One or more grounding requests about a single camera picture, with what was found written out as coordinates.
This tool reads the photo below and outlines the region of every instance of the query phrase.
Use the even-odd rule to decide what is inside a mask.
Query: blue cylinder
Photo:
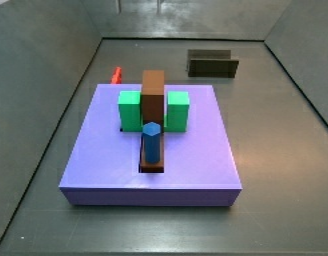
[[[160,125],[148,123],[143,126],[146,161],[155,164],[160,161]]]

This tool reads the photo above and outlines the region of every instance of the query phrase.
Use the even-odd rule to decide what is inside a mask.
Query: metal floor
[[[237,78],[188,78],[188,49],[231,49]],[[164,69],[167,84],[214,85],[245,187],[231,208],[68,204],[57,185],[96,85],[118,65],[124,83]],[[13,252],[328,252],[328,129],[263,43],[103,42],[0,245]]]

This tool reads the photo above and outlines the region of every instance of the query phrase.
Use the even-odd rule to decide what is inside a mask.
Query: gray wall
[[[265,40],[291,0],[82,0],[104,37]]]
[[[78,0],[0,5],[0,239],[100,40]]]
[[[266,44],[328,124],[328,0],[294,0]]]

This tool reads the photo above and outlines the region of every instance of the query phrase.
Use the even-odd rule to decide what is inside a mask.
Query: red block
[[[122,84],[122,68],[116,67],[111,84]]]

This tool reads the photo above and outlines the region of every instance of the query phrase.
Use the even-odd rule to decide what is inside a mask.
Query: purple platform
[[[187,133],[166,133],[164,173],[139,173],[142,133],[120,132],[118,97],[140,85],[98,86],[60,189],[75,205],[231,206],[242,191],[212,86],[188,91]]]

